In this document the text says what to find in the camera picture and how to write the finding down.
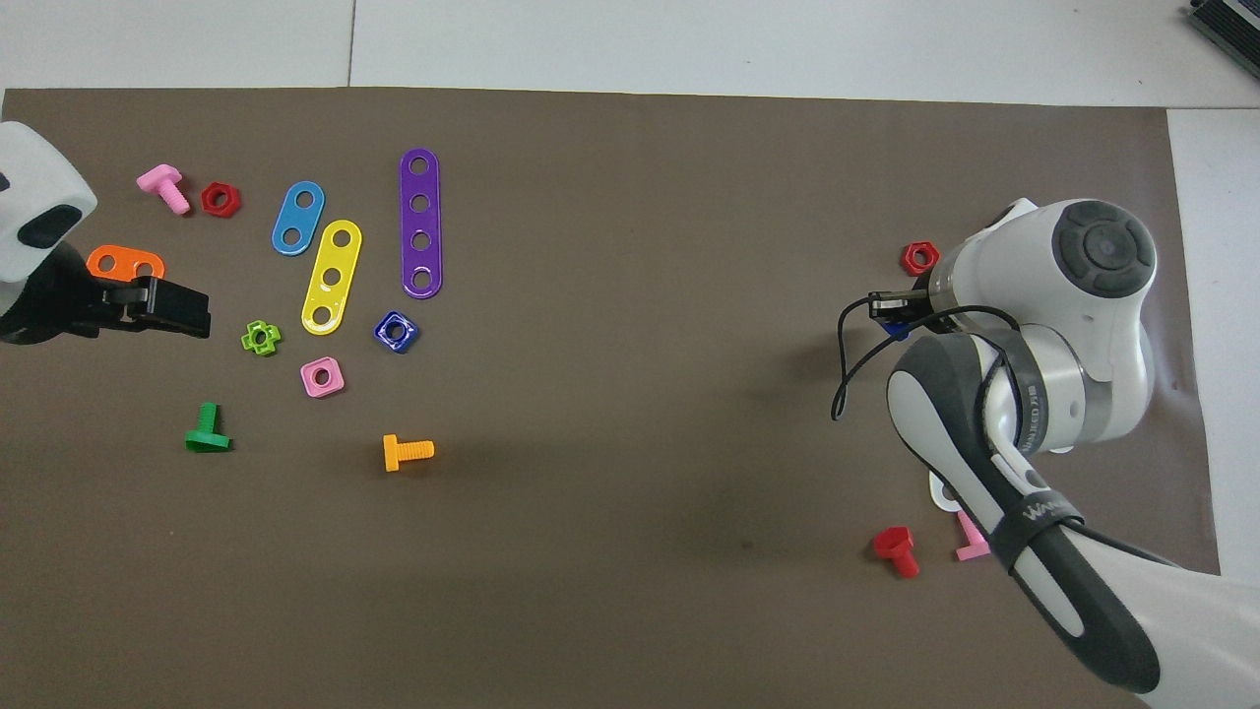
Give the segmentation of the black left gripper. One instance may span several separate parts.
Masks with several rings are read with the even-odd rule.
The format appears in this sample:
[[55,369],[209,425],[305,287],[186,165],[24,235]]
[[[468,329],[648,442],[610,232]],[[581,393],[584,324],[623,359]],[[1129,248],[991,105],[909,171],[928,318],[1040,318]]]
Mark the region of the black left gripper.
[[139,277],[126,283],[89,277],[83,335],[98,336],[106,329],[166,331],[207,340],[212,331],[209,297],[158,277]]

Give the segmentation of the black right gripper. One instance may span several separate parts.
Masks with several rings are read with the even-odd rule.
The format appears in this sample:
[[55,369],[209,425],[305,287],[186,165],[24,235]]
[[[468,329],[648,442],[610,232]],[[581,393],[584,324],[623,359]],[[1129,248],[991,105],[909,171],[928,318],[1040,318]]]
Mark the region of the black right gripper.
[[[951,268],[932,268],[914,280],[914,290],[871,291],[869,309],[876,309],[876,322],[882,326],[908,326],[910,322],[925,319],[919,327],[926,327],[936,335],[961,332],[959,315],[941,315],[941,311],[959,305],[958,297],[953,295],[951,280]],[[924,291],[920,297],[919,290]]]

